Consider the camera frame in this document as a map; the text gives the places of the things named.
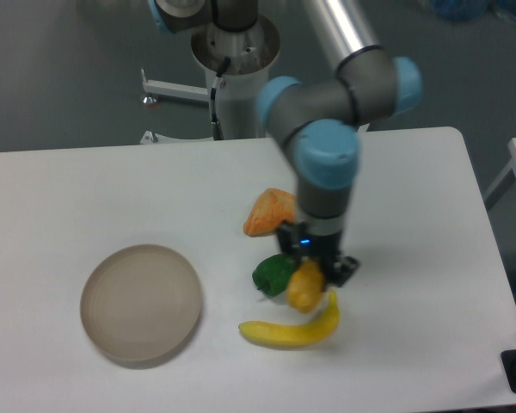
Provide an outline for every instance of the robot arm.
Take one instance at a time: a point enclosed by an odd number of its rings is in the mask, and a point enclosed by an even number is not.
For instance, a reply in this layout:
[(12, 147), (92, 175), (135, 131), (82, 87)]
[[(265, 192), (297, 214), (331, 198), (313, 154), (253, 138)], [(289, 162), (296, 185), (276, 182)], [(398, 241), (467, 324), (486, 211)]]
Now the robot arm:
[(214, 23), (228, 32), (242, 32), (258, 19), (258, 0), (148, 0), (155, 23), (177, 33)]
[(421, 75), (410, 59), (390, 58), (357, 1), (304, 5), (335, 76), (312, 85), (277, 77), (256, 107), (298, 177), (298, 223), (278, 229), (279, 246), (298, 259), (317, 259), (327, 282), (341, 286), (357, 265), (339, 248), (359, 163), (353, 126), (414, 108)]

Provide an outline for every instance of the blue joint cap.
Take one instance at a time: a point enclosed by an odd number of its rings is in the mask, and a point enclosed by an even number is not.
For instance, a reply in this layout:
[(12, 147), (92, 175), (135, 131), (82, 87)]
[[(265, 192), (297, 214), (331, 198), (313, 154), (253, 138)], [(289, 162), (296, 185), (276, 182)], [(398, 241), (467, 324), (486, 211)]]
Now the blue joint cap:
[(151, 10), (153, 20), (155, 21), (155, 24), (157, 25), (159, 32), (163, 34), (172, 34), (169, 28), (166, 27), (166, 24), (164, 24), (163, 18), (158, 13), (157, 4), (155, 3), (155, 0), (147, 0), (147, 3), (149, 4), (149, 9)]
[(397, 98), (394, 114), (400, 114), (418, 106), (422, 100), (421, 71), (410, 58), (395, 58), (397, 71)]
[(258, 99), (256, 99), (256, 115), (263, 126), (267, 126), (269, 113), (275, 101), (277, 101), (286, 88), (294, 84), (300, 84), (300, 81), (295, 77), (281, 76), (270, 80), (261, 88)]
[(319, 188), (348, 188), (358, 173), (359, 140), (353, 127), (339, 120), (317, 120), (297, 136), (297, 171)]

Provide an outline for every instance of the cable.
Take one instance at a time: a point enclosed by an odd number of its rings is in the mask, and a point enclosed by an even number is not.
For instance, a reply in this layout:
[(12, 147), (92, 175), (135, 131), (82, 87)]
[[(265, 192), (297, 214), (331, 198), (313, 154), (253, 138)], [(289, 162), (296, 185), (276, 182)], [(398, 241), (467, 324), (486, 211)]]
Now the cable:
[(215, 128), (215, 140), (224, 140), (224, 136), (221, 133), (222, 130), (219, 125), (218, 115), (216, 114), (216, 92), (218, 91), (218, 87), (222, 82), (222, 76), (227, 72), (230, 64), (231, 59), (227, 57), (224, 58), (224, 62), (220, 65), (218, 71), (216, 72), (216, 77), (214, 78), (214, 82), (212, 82), (212, 87), (210, 89), (210, 114), (212, 125)]

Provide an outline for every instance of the plate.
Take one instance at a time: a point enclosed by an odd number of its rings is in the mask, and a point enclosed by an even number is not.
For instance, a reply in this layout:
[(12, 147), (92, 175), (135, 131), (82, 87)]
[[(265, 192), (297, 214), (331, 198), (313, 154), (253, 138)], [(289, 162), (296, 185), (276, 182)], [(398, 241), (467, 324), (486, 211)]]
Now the plate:
[(148, 368), (188, 342), (202, 300), (199, 276), (186, 258), (160, 245), (136, 245), (94, 270), (80, 315), (90, 340), (111, 360)]

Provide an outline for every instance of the white table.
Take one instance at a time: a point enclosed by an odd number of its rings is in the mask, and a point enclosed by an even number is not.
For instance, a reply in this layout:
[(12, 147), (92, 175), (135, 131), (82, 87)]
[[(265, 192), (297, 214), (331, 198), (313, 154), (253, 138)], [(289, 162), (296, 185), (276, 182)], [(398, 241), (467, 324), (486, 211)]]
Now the white table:
[[(516, 310), (463, 139), (451, 128), (363, 135), (343, 239), (362, 261), (341, 325), (295, 351), (237, 325), (303, 321), (253, 287), (276, 252), (243, 235), (267, 187), (293, 190), (273, 141), (0, 153), (0, 412), (410, 412), (516, 404), (500, 352)], [(84, 335), (91, 271), (136, 243), (179, 250), (205, 306), (188, 347), (128, 370)]]

